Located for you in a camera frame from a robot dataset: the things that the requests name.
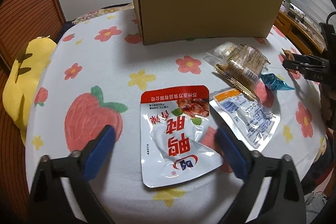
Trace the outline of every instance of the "green leaf illustration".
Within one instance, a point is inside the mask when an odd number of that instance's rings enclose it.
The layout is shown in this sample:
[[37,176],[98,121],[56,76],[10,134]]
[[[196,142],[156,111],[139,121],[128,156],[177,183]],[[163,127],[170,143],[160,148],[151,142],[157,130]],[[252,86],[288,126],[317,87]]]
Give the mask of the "green leaf illustration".
[[103,92],[101,91],[101,88],[95,85],[94,87],[91,88],[91,94],[97,98],[99,101],[99,105],[101,106],[104,103],[104,97],[103,97]]
[[202,124],[202,119],[201,118],[192,118],[191,121],[193,124],[200,126]]
[[128,107],[126,107],[124,104],[121,103],[115,103],[115,102],[109,102],[109,103],[102,103],[102,107],[108,107],[110,109],[115,110],[118,113],[123,113],[128,110]]
[[173,113],[175,116],[181,115],[183,112],[180,108],[174,109],[171,113]]

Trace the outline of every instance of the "floral tablecloth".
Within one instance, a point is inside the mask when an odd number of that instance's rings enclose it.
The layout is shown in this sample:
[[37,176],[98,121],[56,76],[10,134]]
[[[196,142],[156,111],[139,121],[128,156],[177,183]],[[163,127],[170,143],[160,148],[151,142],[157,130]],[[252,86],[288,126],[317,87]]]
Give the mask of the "floral tablecloth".
[[[173,187],[149,189],[142,183],[140,96],[146,90],[181,85],[206,85],[210,92],[227,87],[203,60],[206,51],[225,41],[257,47],[271,63],[268,72],[296,88],[272,93],[259,82],[256,93],[266,107],[278,104],[281,113],[263,154],[291,155],[302,179],[326,130],[318,85],[281,65],[282,48],[297,52],[281,32],[273,27],[267,39],[204,38],[144,46],[130,9],[80,22],[59,41],[31,107],[26,137],[28,187],[41,156],[68,156],[81,149],[90,134],[111,124],[117,134],[114,150],[90,184],[116,223],[217,223],[242,185],[228,165]],[[210,119],[202,141],[212,148],[216,128]],[[268,182],[250,219],[260,210]],[[75,215],[83,219],[66,179],[63,185]]]

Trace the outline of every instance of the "wooden desk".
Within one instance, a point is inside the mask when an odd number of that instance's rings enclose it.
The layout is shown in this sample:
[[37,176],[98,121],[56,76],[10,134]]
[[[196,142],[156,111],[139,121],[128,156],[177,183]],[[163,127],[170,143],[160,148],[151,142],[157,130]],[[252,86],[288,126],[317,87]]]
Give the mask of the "wooden desk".
[[277,27],[302,54],[313,54],[321,56],[325,42],[321,40],[321,35],[317,30],[311,30],[316,35],[306,31],[300,23],[296,22],[289,15],[279,11],[274,22]]

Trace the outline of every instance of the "pikachu plush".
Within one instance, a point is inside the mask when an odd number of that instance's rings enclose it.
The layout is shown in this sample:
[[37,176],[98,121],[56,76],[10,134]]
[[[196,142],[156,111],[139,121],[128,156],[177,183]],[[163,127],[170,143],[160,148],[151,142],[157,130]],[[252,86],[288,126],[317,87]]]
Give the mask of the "pikachu plush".
[[24,144],[36,87],[55,47],[56,43],[47,37],[33,39],[26,48],[23,47],[2,93],[3,106],[20,129]]

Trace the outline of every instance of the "gray cloth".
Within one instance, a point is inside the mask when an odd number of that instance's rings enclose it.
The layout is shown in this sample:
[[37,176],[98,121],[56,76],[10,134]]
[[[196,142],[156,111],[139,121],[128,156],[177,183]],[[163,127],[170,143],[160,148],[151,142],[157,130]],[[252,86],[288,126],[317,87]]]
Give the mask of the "gray cloth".
[[309,224],[322,210],[323,206],[327,203],[324,193],[320,194],[309,193],[304,196],[306,203],[306,223]]

